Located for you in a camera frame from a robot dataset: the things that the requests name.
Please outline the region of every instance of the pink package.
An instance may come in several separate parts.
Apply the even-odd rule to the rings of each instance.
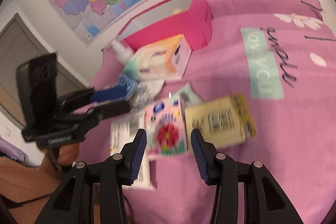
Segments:
[[[134,51],[147,44],[184,34],[192,50],[209,44],[212,11],[207,0],[165,0],[137,16],[118,36]]]
[[[165,98],[146,107],[145,127],[149,160],[184,153],[187,149],[180,98]]]

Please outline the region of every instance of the gray door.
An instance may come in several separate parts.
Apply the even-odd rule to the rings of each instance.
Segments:
[[[48,54],[18,15],[0,33],[0,105],[21,124],[22,113],[17,93],[15,70],[30,59]],[[58,97],[85,86],[58,64],[56,89]]]

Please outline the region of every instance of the metal screw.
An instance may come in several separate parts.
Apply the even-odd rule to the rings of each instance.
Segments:
[[[83,161],[80,161],[80,162],[76,163],[76,168],[78,168],[78,169],[81,169],[84,166],[85,166],[85,162],[83,162]]]
[[[263,166],[263,163],[261,161],[256,160],[253,165],[257,168],[261,168]]]
[[[224,160],[226,158],[226,156],[223,153],[217,153],[216,158],[219,159],[219,160]]]
[[[123,155],[120,154],[120,153],[114,154],[114,155],[112,156],[112,158],[113,158],[114,160],[121,160],[122,157],[123,157]]]

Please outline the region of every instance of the white flower print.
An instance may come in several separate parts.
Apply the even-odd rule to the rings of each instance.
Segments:
[[[319,55],[315,54],[315,53],[310,53],[310,58],[311,60],[318,66],[321,66],[321,67],[326,67],[327,66],[327,63],[326,61]]]
[[[300,28],[304,28],[308,26],[313,30],[321,29],[320,24],[323,24],[323,21],[319,20],[318,18],[314,17],[307,17],[307,16],[300,16],[297,14],[273,14],[275,17],[279,18],[281,21],[286,23],[294,22],[296,26]]]

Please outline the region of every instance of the purple fabric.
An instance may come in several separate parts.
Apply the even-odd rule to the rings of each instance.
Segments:
[[[5,153],[12,160],[25,161],[26,154],[2,138],[0,138],[0,151]]]
[[[208,0],[214,13],[212,40],[194,51],[181,82],[166,83],[157,98],[168,96],[187,82],[204,101],[244,92],[252,111],[258,137],[226,149],[235,160],[262,161],[293,202],[305,224],[321,223],[336,199],[336,44],[323,22],[318,0]],[[289,16],[292,13],[300,16]],[[280,77],[283,99],[253,99],[247,56],[240,29],[274,29],[286,54],[286,68],[296,77],[288,85]],[[275,53],[278,74],[283,71]],[[323,58],[321,65],[311,54]],[[104,50],[102,69],[92,82],[96,88],[116,82],[122,66]],[[87,134],[80,159],[105,160],[110,151],[110,123],[103,121]],[[135,218],[141,224],[209,223],[215,189],[201,180],[193,155],[151,162],[151,179],[157,191],[126,190]],[[239,210],[239,223],[242,223]]]

